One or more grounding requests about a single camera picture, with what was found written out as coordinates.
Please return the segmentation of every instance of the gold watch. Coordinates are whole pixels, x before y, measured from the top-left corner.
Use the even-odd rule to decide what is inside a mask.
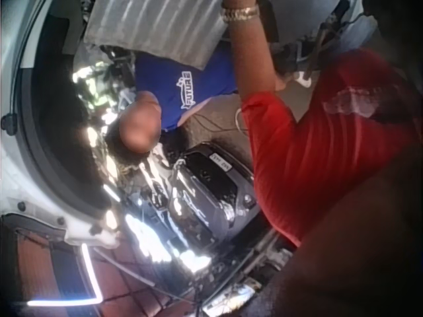
[[[228,9],[222,5],[221,16],[224,22],[247,21],[260,16],[258,5],[244,9]]]

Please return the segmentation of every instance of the concrete floor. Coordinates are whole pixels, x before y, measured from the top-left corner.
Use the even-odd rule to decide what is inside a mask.
[[[311,88],[304,88],[298,83],[292,82],[288,84],[284,91],[279,93],[282,100],[291,108],[296,120],[299,120],[306,113],[318,78],[319,73],[313,74],[313,86]],[[204,141],[216,142],[224,149],[227,149],[232,155],[235,155],[241,162],[252,167],[248,137],[239,132],[235,125],[235,114],[240,107],[241,100],[236,94],[214,98],[198,114],[207,117],[222,129],[232,129],[232,131],[218,132],[216,126],[213,126],[201,116],[190,118],[185,124],[190,146],[193,147]],[[215,132],[208,131],[198,121]],[[239,116],[239,123],[242,128],[245,127],[242,115]]]

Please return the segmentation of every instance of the red sleeve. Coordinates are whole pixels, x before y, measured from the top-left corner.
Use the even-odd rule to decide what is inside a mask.
[[[243,102],[249,129],[254,186],[260,206],[272,225],[298,244],[296,236],[278,227],[283,208],[283,159],[294,138],[296,122],[291,110],[274,93],[254,94]]]

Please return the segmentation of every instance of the wristwatch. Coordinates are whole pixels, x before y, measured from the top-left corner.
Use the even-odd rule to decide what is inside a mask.
[[[260,16],[258,5],[244,9],[228,9],[222,5],[221,16],[224,22],[247,21]]]

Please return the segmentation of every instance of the printed logo on shirt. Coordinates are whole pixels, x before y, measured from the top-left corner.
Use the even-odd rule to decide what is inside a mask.
[[[195,106],[194,101],[194,83],[190,71],[183,71],[182,77],[178,80],[177,84],[180,87],[180,99],[182,100],[181,109],[191,109]]]

